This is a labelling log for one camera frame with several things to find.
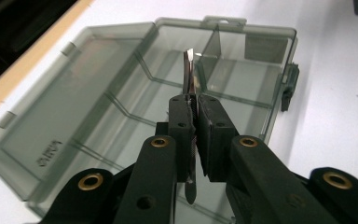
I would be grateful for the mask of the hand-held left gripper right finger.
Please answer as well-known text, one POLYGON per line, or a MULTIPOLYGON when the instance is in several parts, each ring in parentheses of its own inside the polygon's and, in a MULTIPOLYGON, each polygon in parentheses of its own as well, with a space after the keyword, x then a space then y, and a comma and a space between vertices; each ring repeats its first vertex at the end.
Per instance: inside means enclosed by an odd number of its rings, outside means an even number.
POLYGON ((260 139, 238 134, 221 103, 198 98, 200 160, 212 182, 225 182, 240 224, 338 224, 260 139))

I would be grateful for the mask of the metal tweezers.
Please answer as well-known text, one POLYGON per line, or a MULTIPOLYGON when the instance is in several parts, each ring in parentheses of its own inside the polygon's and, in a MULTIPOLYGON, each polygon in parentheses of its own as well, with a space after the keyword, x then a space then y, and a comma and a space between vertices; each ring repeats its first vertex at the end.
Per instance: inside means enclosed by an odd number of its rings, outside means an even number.
MULTIPOLYGON (((194 50, 188 49, 184 52, 184 85, 183 94, 187 104, 191 109, 192 122, 195 122, 198 116, 197 95, 194 76, 194 50)), ((197 198, 196 182, 196 146, 197 136, 193 130, 190 136, 190 158, 188 162, 188 176, 185 183, 185 196, 189 204, 193 204, 197 198)))

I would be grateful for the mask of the grey translucent compartment box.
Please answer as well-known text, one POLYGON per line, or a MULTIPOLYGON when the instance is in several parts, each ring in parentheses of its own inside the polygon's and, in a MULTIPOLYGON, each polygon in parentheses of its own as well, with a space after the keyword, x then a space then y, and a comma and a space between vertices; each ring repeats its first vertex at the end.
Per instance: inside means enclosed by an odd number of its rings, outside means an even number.
POLYGON ((296 85, 296 42, 292 28, 220 18, 88 27, 0 118, 0 176, 43 216, 73 175, 134 163, 182 90, 188 49, 198 92, 268 140, 296 85))

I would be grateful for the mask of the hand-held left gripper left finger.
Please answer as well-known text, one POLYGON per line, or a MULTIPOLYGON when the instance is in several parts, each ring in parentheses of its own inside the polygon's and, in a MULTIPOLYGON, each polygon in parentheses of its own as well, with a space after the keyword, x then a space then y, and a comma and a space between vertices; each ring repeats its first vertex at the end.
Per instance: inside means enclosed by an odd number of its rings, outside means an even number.
POLYGON ((193 94, 169 101, 167 130, 147 138, 131 173, 115 224, 173 224, 176 186, 194 174, 193 94))

